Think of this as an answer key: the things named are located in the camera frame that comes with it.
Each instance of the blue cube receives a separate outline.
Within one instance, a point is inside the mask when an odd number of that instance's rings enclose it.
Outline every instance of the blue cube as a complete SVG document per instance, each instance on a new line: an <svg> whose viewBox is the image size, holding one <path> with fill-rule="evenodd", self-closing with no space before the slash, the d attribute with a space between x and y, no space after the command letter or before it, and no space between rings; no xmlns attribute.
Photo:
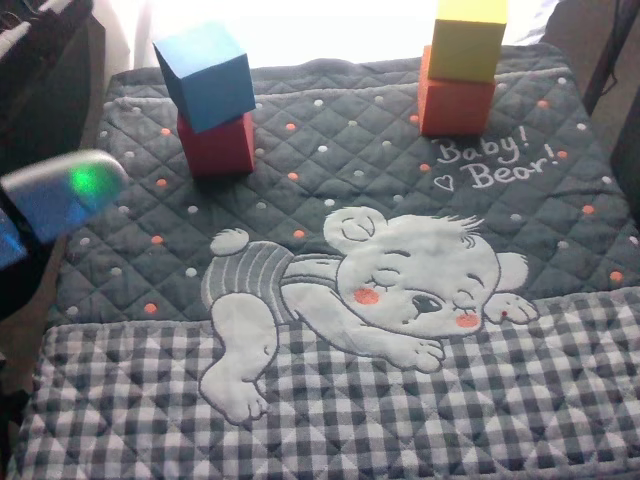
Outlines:
<svg viewBox="0 0 640 480"><path fill-rule="evenodd" d="M154 42L169 95L196 133L256 108L247 54L218 23Z"/></svg>

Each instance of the yellow cube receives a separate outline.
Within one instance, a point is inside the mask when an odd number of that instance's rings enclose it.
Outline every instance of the yellow cube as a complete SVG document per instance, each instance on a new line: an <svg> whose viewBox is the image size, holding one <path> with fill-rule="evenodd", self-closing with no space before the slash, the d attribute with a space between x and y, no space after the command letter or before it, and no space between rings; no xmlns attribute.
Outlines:
<svg viewBox="0 0 640 480"><path fill-rule="evenodd" d="M507 0L440 0L429 78L492 82L507 26Z"/></svg>

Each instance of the bear's tail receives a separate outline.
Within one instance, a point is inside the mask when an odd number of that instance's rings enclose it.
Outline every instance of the bear's tail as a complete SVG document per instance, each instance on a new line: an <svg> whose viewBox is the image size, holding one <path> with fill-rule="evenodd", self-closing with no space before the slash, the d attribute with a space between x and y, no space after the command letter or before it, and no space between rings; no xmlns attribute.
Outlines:
<svg viewBox="0 0 640 480"><path fill-rule="evenodd" d="M211 251L217 257L234 255L249 243L249 234L244 230L223 230L218 233L211 242Z"/></svg>

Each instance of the embroidered bear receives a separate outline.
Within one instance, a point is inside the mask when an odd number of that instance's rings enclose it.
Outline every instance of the embroidered bear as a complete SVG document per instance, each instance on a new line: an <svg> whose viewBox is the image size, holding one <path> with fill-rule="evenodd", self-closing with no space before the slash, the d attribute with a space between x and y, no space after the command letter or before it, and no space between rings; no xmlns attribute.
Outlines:
<svg viewBox="0 0 640 480"><path fill-rule="evenodd" d="M268 405L256 381L277 353L277 326L294 320L338 350L431 373L445 358L439 339L471 335L485 320L538 319L509 293L527 279L525 257L495 253L476 232L481 223L343 208L324 225L340 256L294 256L243 230L221 232L202 299L225 352L201 394L232 424L260 418Z"/></svg>

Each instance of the stacked blocks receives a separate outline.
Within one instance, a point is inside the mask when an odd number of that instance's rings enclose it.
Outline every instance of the stacked blocks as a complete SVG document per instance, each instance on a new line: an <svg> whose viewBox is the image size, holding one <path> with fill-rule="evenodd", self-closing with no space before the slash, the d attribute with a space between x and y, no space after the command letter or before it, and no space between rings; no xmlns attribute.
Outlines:
<svg viewBox="0 0 640 480"><path fill-rule="evenodd" d="M207 23L154 42L194 177L253 171L256 107L246 53Z"/></svg>
<svg viewBox="0 0 640 480"><path fill-rule="evenodd" d="M486 128L507 23L507 0L440 0L422 57L423 135L478 135Z"/></svg>

